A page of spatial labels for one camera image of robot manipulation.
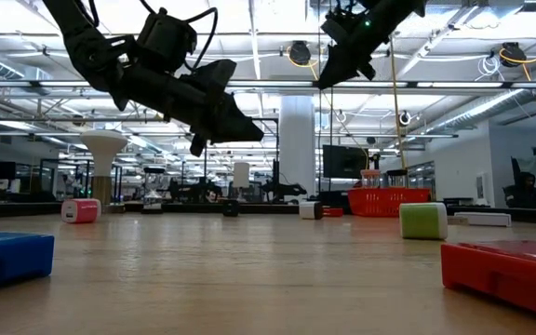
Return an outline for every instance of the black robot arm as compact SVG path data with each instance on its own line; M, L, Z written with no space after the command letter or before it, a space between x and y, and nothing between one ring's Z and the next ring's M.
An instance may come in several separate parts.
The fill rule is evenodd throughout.
M207 141L261 141L263 133L224 92L235 72L232 60L216 60L177 78L192 54L197 34L192 20L179 20L161 8L151 13L136 40L133 35L105 38L90 0L91 18L81 0L44 0L63 33L74 68L94 89L109 92L123 111L135 101L190 126L190 151L201 155ZM216 15L215 8L209 12Z

